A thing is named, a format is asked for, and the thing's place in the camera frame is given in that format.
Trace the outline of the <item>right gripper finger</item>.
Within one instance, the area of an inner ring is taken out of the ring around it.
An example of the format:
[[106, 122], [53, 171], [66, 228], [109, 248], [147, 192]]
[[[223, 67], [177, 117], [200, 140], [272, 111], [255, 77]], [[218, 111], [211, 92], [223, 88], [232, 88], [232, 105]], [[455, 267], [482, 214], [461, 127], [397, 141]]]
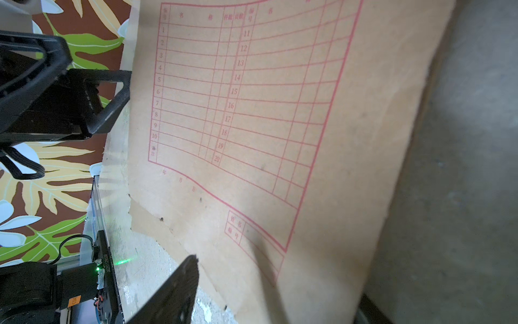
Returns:
[[191, 323], [199, 279], [198, 258], [190, 255], [128, 323]]

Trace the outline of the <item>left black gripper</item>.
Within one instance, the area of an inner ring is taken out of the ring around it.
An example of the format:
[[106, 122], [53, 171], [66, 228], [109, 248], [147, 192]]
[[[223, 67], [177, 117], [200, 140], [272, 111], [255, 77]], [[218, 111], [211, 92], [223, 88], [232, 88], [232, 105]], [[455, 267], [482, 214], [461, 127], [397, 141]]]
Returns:
[[[1, 141], [85, 140], [107, 134], [130, 100], [127, 70], [67, 68], [72, 62], [60, 36], [1, 32]], [[122, 88], [103, 105], [98, 88]]]

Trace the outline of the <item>brown kraft file bag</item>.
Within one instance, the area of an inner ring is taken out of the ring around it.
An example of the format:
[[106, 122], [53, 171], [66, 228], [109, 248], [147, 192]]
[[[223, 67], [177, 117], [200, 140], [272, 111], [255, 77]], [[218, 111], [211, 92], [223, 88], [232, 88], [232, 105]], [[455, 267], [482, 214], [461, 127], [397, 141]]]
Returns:
[[240, 323], [350, 323], [454, 1], [142, 1], [131, 228]]

